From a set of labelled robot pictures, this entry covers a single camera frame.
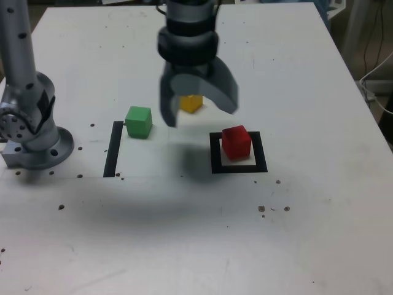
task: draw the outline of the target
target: wooden block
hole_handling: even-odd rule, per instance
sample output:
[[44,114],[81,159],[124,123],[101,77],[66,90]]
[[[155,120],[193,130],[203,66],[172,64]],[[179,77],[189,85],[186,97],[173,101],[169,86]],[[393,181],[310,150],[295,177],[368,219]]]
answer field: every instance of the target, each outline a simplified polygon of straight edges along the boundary
[[197,111],[203,104],[202,95],[187,95],[180,96],[180,108],[183,111],[193,114]]
[[150,108],[132,106],[125,118],[127,133],[130,137],[146,139],[153,126]]
[[221,142],[222,149],[232,161],[250,156],[251,137],[242,125],[222,130]]

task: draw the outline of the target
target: white tabletop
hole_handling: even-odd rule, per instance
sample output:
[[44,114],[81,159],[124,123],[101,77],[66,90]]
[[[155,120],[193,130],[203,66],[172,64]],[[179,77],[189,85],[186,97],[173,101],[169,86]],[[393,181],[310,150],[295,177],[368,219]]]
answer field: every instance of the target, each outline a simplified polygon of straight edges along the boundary
[[[42,17],[36,66],[83,149],[35,177],[1,161],[0,294],[393,294],[393,156],[314,5],[223,6],[239,110],[205,100],[178,128],[158,110],[164,22],[154,7]],[[154,129],[124,127],[121,177],[103,178],[130,106]],[[236,125],[260,132],[268,173],[211,174],[209,132]]]

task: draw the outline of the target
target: green cube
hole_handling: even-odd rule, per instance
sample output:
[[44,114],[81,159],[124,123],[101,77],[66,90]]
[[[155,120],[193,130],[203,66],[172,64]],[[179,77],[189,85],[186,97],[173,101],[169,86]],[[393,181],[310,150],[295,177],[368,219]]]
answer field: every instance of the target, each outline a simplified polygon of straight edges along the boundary
[[125,118],[125,125],[129,136],[146,139],[153,126],[152,111],[149,108],[132,106]]

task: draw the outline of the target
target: red cube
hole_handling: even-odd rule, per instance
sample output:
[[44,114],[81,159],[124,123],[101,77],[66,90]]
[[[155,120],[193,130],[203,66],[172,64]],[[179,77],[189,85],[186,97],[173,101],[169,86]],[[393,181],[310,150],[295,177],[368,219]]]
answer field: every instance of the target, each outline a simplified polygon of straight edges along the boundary
[[236,126],[222,130],[222,149],[227,157],[234,161],[249,157],[251,137],[244,126]]

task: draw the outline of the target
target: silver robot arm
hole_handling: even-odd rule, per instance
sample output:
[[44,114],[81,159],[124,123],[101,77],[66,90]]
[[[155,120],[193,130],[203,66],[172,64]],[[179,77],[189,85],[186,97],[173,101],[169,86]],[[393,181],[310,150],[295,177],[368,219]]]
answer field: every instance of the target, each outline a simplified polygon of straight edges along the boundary
[[181,95],[204,95],[230,114],[238,107],[238,86],[216,56],[214,0],[167,0],[166,27],[158,33],[158,52],[166,60],[160,84],[164,121],[176,126]]
[[45,169],[74,149],[72,135],[53,120],[55,87],[36,71],[27,0],[0,0],[1,57],[6,87],[0,102],[2,152],[9,168]]

